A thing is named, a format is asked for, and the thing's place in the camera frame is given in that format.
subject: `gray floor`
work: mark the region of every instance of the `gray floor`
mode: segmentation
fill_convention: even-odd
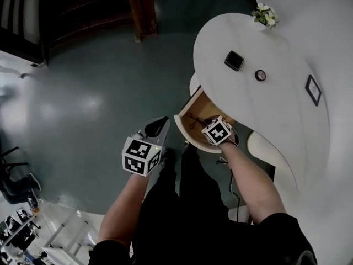
[[[181,154],[184,139],[172,117],[189,99],[192,51],[203,24],[222,13],[249,14],[252,5],[156,0],[159,35],[141,44],[133,28],[120,28],[60,48],[49,67],[24,80],[0,76],[9,94],[1,106],[3,149],[21,147],[10,160],[31,163],[44,199],[105,213],[130,176],[121,168],[121,150],[140,122],[169,116],[167,146]],[[237,129],[244,149],[251,131],[238,124]],[[225,204],[235,207],[227,167],[216,165],[216,155],[199,154]]]

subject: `forearm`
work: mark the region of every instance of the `forearm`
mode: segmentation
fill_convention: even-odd
[[[221,149],[249,207],[255,224],[274,213],[285,213],[282,200],[269,176],[234,144],[221,144]]]
[[[104,216],[99,241],[116,240],[129,248],[147,184],[148,177],[131,175],[121,194]]]

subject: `white flower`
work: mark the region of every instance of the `white flower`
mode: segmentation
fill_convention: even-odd
[[[266,14],[266,15],[265,15],[265,18],[266,18],[267,23],[268,23],[269,25],[274,25],[274,24],[276,24],[276,21],[274,20],[274,16],[273,16],[273,14],[272,14],[271,12],[269,12],[269,14]]]
[[[271,14],[272,14],[273,19],[274,19],[275,21],[277,21],[277,20],[278,20],[278,15],[276,14],[275,10],[273,10],[272,8],[270,8],[269,13],[271,13]]]
[[[269,9],[269,6],[259,3],[257,9],[259,9],[260,11],[266,11]]]

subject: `cable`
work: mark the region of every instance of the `cable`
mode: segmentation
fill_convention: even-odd
[[[190,112],[188,112],[186,114],[186,116],[188,116],[189,118],[192,118],[192,119],[195,120],[191,125],[189,125],[189,129],[190,130],[194,129],[196,123],[200,123],[202,127],[204,127],[204,125],[206,124],[204,121],[200,121],[199,117],[194,118],[193,115]]]
[[[232,173],[232,169],[229,166],[227,160],[224,159],[223,157],[220,157],[220,159],[217,160],[216,164],[227,164],[228,167],[229,167],[229,170],[231,171],[231,181],[229,182],[228,190],[229,190],[230,193],[232,193],[234,198],[238,201],[238,207],[237,207],[237,222],[238,222],[238,219],[239,219],[239,207],[240,207],[240,197],[232,189],[232,187],[233,187],[233,173]]]

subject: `open drawer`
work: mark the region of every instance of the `open drawer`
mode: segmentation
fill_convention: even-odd
[[[207,118],[217,115],[222,116],[231,125],[234,124],[234,120],[216,107],[204,90],[199,87],[180,113],[174,116],[174,120],[189,143],[209,153],[221,153],[218,147],[208,143],[201,132],[206,126],[200,123]]]

